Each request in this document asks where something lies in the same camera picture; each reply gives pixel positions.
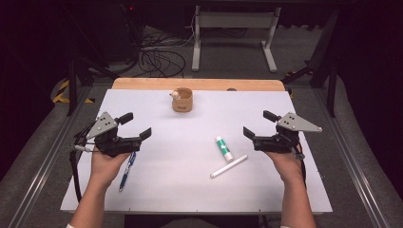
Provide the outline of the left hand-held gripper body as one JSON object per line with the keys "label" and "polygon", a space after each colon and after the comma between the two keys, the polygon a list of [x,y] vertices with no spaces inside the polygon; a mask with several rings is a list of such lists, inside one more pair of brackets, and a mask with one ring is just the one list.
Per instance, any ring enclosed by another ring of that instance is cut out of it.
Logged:
{"label": "left hand-held gripper body", "polygon": [[93,139],[96,147],[109,157],[139,151],[142,140],[139,137],[119,137],[119,124],[116,124],[114,119],[107,112],[103,112],[89,129],[86,138]]}

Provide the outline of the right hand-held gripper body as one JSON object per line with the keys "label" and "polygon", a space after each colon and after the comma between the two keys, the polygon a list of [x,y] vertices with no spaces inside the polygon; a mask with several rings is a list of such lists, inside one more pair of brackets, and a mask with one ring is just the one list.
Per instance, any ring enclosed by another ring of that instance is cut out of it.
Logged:
{"label": "right hand-held gripper body", "polygon": [[293,153],[295,156],[302,156],[303,153],[297,150],[299,145],[300,132],[321,132],[322,128],[297,114],[288,112],[276,124],[276,134],[270,137],[255,136],[252,140],[254,149],[262,152],[275,152],[280,154]]}

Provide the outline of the green and white tube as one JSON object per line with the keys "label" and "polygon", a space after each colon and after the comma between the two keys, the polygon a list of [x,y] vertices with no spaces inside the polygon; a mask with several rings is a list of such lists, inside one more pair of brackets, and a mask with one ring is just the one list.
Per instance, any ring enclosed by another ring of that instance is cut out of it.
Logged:
{"label": "green and white tube", "polygon": [[221,151],[223,157],[225,158],[226,162],[227,163],[232,162],[234,160],[234,156],[230,152],[230,149],[228,148],[224,139],[222,137],[217,137],[216,144],[217,144],[219,150]]}

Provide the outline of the blue pen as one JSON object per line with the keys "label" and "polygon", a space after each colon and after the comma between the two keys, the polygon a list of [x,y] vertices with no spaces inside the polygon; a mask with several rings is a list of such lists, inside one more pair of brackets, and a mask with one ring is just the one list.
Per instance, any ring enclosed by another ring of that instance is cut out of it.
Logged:
{"label": "blue pen", "polygon": [[121,183],[120,183],[120,186],[119,186],[119,192],[122,192],[124,190],[124,188],[125,188],[125,184],[127,182],[127,178],[128,178],[130,169],[131,169],[134,161],[136,160],[136,157],[137,157],[137,153],[133,152],[130,155],[129,159],[128,159],[128,162],[127,162],[127,165],[126,165],[126,168],[125,168],[125,172],[123,174],[123,177],[122,177],[122,180],[121,180]]}

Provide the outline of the white marker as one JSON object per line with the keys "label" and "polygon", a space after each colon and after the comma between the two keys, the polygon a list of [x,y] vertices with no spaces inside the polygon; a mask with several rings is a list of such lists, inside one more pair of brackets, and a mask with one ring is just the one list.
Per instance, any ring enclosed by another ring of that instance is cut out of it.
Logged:
{"label": "white marker", "polygon": [[232,162],[226,164],[224,167],[222,167],[222,168],[220,168],[220,169],[214,171],[213,173],[211,173],[211,174],[209,175],[210,179],[216,178],[217,176],[219,176],[219,175],[221,175],[222,173],[228,171],[229,169],[235,167],[236,165],[238,165],[238,164],[240,164],[240,163],[246,161],[247,159],[248,159],[248,155],[244,155],[244,156],[242,156],[242,157],[240,157],[240,158],[238,158],[238,159],[236,159],[236,160],[234,160],[234,161],[232,161]]}

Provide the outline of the tan pen holder with bear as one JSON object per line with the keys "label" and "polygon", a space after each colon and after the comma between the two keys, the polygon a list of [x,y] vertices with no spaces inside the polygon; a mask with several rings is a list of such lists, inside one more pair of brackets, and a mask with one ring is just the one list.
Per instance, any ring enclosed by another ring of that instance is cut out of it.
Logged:
{"label": "tan pen holder with bear", "polygon": [[176,112],[190,112],[193,107],[193,91],[187,87],[174,89],[170,96],[172,97],[172,108]]}

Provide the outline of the person's left hand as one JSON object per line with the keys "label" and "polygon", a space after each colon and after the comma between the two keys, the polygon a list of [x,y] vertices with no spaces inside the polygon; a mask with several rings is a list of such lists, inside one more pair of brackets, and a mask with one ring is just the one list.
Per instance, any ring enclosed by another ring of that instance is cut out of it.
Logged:
{"label": "person's left hand", "polygon": [[106,190],[117,177],[122,164],[128,157],[128,153],[109,157],[95,148],[91,158],[91,174],[88,185],[98,190]]}

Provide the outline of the person's right hand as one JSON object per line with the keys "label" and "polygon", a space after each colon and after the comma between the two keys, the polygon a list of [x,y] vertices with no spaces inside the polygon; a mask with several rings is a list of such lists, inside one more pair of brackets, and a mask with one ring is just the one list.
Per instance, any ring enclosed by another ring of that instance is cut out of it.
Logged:
{"label": "person's right hand", "polygon": [[297,160],[292,153],[266,152],[266,155],[272,160],[284,183],[304,183],[301,161]]}

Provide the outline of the black metal stand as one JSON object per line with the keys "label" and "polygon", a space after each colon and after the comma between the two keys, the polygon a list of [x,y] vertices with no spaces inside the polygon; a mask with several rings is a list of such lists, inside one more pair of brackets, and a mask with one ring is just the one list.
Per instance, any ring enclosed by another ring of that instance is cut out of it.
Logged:
{"label": "black metal stand", "polygon": [[[128,72],[138,63],[110,63],[106,60],[94,27],[94,7],[104,1],[68,0],[61,4],[63,12],[69,23],[66,34],[68,42],[68,81],[69,81],[69,110],[77,105],[77,85],[91,86],[96,77],[107,77],[115,80]],[[140,41],[143,26],[138,24],[133,16],[133,10],[128,4],[122,4],[131,19],[135,29],[140,51]]]}
{"label": "black metal stand", "polygon": [[329,44],[333,37],[338,15],[339,9],[334,9],[321,36],[319,37],[311,59],[306,62],[306,67],[297,72],[291,72],[281,80],[285,85],[287,85],[301,76],[308,75],[312,72],[312,79],[310,81],[311,88],[321,88],[325,82],[328,82],[326,107],[330,116],[333,118],[336,116],[334,111],[336,95],[336,63],[335,60],[331,58]]}

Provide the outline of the white foam board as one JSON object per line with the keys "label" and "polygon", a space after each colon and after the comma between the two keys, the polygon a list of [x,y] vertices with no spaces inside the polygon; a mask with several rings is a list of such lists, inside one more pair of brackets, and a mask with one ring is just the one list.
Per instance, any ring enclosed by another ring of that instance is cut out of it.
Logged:
{"label": "white foam board", "polygon": [[[285,91],[202,91],[193,93],[193,108],[178,113],[166,90],[110,89],[100,109],[112,117],[132,112],[119,136],[135,137],[147,128],[130,169],[106,193],[106,210],[122,214],[266,214],[280,211],[283,183],[272,161],[244,137],[247,127],[272,136],[274,123],[264,110],[283,116],[293,111]],[[228,164],[216,144],[222,137],[234,160],[248,159],[214,179],[209,175]]]}

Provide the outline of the black computer tower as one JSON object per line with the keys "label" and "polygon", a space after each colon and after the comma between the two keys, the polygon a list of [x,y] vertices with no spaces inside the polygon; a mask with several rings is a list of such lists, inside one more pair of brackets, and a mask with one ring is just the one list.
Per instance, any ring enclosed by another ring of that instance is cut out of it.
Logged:
{"label": "black computer tower", "polygon": [[97,4],[94,7],[94,27],[108,62],[138,62],[138,39],[125,5],[107,2]]}

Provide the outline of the metal floor rail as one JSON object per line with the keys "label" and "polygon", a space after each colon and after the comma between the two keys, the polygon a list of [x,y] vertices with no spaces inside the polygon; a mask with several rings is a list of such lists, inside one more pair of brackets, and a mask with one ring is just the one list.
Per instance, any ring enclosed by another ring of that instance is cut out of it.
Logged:
{"label": "metal floor rail", "polygon": [[330,111],[327,109],[325,95],[319,89],[314,89],[314,94],[320,105],[321,110],[325,113],[326,119],[330,125],[333,135],[336,137],[336,144],[339,148],[339,154],[343,159],[346,168],[353,180],[355,189],[367,211],[373,227],[392,228],[387,218],[381,212],[381,209],[375,199],[374,192],[361,167],[352,154],[351,148],[347,144],[336,118],[330,115]]}
{"label": "metal floor rail", "polygon": [[51,148],[47,152],[47,155],[45,156],[39,170],[33,176],[29,189],[20,202],[18,209],[8,225],[8,228],[22,228],[25,224],[34,203],[37,201],[43,187],[47,182],[53,165],[56,163],[56,160],[59,156],[59,150],[62,148],[62,142],[64,141],[68,131],[71,129],[71,126],[73,125],[81,107],[85,103],[86,97],[90,91],[90,86],[84,86],[81,89],[81,92],[77,98],[76,107],[69,116],[65,116],[61,129],[56,135],[56,138],[52,143]]}

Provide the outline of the white desk frame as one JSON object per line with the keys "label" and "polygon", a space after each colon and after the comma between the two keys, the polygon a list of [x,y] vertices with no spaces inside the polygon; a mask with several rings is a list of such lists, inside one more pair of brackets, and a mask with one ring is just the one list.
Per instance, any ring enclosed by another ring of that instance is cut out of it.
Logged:
{"label": "white desk frame", "polygon": [[193,58],[191,69],[198,71],[201,62],[201,29],[268,29],[266,40],[260,42],[267,65],[271,72],[277,72],[271,44],[274,38],[281,8],[269,12],[224,12],[203,11],[200,6],[195,7],[193,22]]}

